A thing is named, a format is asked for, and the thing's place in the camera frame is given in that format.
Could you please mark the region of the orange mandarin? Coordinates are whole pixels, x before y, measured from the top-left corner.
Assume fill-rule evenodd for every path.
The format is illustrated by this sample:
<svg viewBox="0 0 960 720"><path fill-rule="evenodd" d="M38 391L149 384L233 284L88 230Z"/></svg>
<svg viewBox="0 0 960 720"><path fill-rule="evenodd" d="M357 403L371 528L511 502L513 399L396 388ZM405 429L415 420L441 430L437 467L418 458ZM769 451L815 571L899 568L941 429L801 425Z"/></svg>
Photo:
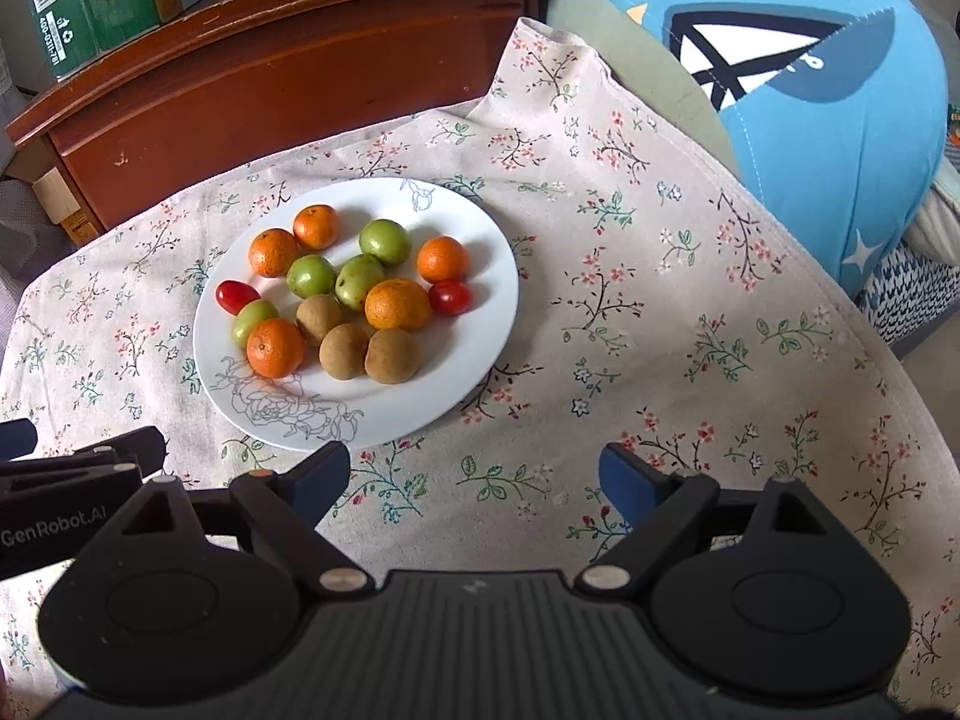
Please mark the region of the orange mandarin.
<svg viewBox="0 0 960 720"><path fill-rule="evenodd" d="M400 328L405 332L423 330L433 316L427 291L407 278L391 278L373 286L364 298L363 312L374 330Z"/></svg>
<svg viewBox="0 0 960 720"><path fill-rule="evenodd" d="M257 277L285 277L298 258L298 241L290 231L270 227L259 232L247 249L247 261Z"/></svg>
<svg viewBox="0 0 960 720"><path fill-rule="evenodd" d="M462 281L469 273L469 252L454 238L438 236L425 242L416 254L416 271L427 283Z"/></svg>
<svg viewBox="0 0 960 720"><path fill-rule="evenodd" d="M306 341L298 327L288 320L274 317L257 323L245 342L245 359L257 376L285 379L302 364Z"/></svg>
<svg viewBox="0 0 960 720"><path fill-rule="evenodd" d="M329 205L305 206L293 220L293 234L302 249L329 249L340 239L338 213Z"/></svg>

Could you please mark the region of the red cherry tomato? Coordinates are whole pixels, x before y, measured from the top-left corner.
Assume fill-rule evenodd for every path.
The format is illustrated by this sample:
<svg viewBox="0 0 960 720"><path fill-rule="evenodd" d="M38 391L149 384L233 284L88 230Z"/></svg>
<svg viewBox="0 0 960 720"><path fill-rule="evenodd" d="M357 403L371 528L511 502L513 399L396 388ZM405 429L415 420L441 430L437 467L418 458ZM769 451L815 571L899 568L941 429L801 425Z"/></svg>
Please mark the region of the red cherry tomato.
<svg viewBox="0 0 960 720"><path fill-rule="evenodd" d="M215 299L224 312L237 316L246 305L258 301L260 294L244 281L224 280L215 289Z"/></svg>
<svg viewBox="0 0 960 720"><path fill-rule="evenodd" d="M472 290L463 281L437 281L428 289L431 310L444 317L462 316L472 309Z"/></svg>

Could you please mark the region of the green jujube fruit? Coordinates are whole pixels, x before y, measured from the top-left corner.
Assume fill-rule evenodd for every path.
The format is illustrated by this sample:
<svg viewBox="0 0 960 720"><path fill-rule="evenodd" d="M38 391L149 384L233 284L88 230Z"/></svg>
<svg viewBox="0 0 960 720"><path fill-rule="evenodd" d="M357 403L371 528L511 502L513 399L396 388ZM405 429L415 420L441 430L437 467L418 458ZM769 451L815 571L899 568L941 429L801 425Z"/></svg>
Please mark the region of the green jujube fruit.
<svg viewBox="0 0 960 720"><path fill-rule="evenodd" d="M299 299L331 294L336 281L337 269L319 254L298 257L286 271L286 286Z"/></svg>
<svg viewBox="0 0 960 720"><path fill-rule="evenodd" d="M407 229L386 218L366 223L359 233L358 242L363 254L376 257L384 266L402 265L412 250L412 239Z"/></svg>
<svg viewBox="0 0 960 720"><path fill-rule="evenodd" d="M244 351L247 339L262 322L278 317L277 308L267 299L254 299L237 314L231 325L231 338Z"/></svg>
<svg viewBox="0 0 960 720"><path fill-rule="evenodd" d="M368 293L384 278L386 271L376 257L370 254L355 255L338 272L335 297L348 309L359 312Z"/></svg>

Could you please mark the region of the brown longan fruit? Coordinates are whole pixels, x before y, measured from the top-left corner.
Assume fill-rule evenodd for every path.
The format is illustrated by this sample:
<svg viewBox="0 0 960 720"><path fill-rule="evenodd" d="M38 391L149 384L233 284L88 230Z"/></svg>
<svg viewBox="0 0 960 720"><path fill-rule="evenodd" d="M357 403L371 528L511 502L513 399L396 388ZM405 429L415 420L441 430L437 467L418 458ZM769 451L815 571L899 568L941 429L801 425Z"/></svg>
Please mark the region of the brown longan fruit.
<svg viewBox="0 0 960 720"><path fill-rule="evenodd" d="M420 369L420 346L412 333L402 328L377 330L370 338L364 372L386 385L409 382Z"/></svg>
<svg viewBox="0 0 960 720"><path fill-rule="evenodd" d="M320 346L327 333L346 321L342 304L332 294L314 294L296 308L296 323L311 346Z"/></svg>
<svg viewBox="0 0 960 720"><path fill-rule="evenodd" d="M329 376L352 380L364 374L368 333L356 323L341 323L325 335L319 346L319 362Z"/></svg>

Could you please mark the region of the cardboard box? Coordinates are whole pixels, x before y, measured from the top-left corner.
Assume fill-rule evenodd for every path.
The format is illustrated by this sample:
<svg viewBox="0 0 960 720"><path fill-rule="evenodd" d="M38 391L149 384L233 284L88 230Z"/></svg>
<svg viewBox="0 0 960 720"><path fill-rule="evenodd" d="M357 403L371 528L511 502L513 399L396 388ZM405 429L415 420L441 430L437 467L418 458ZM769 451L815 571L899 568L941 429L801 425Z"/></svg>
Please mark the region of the cardboard box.
<svg viewBox="0 0 960 720"><path fill-rule="evenodd" d="M101 229L80 203L67 177L58 167L51 167L32 183L32 192L49 220L67 234L76 247L93 242Z"/></svg>

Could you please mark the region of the green grey cushion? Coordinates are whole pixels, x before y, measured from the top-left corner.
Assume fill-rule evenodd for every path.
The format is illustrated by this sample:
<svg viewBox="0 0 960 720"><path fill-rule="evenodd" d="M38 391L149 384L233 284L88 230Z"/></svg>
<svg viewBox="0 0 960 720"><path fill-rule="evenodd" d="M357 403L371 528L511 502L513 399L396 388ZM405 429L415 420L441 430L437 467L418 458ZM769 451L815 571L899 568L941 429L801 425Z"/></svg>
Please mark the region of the green grey cushion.
<svg viewBox="0 0 960 720"><path fill-rule="evenodd" d="M615 80L739 177L731 138L670 50L610 0L548 0L547 25L597 50Z"/></svg>

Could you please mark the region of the brown wooden cabinet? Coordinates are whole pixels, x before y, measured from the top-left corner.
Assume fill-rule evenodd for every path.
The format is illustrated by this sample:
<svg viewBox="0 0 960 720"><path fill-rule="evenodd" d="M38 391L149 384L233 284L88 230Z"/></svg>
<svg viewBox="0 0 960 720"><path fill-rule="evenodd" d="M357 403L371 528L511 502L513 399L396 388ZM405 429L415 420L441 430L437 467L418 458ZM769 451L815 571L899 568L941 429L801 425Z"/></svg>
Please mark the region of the brown wooden cabinet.
<svg viewBox="0 0 960 720"><path fill-rule="evenodd" d="M267 154L477 98L547 0L206 0L53 85L10 124L94 238Z"/></svg>

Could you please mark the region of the blue shark plush pillow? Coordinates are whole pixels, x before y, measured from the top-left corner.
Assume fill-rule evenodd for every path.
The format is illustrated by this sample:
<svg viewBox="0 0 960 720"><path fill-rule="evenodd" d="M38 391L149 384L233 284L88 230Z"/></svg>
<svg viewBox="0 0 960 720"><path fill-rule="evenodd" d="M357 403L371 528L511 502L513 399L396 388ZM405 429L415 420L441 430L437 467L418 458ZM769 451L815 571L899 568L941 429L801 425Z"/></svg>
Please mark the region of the blue shark plush pillow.
<svg viewBox="0 0 960 720"><path fill-rule="evenodd" d="M608 0L709 99L740 180L848 294L908 229L947 73L910 0Z"/></svg>

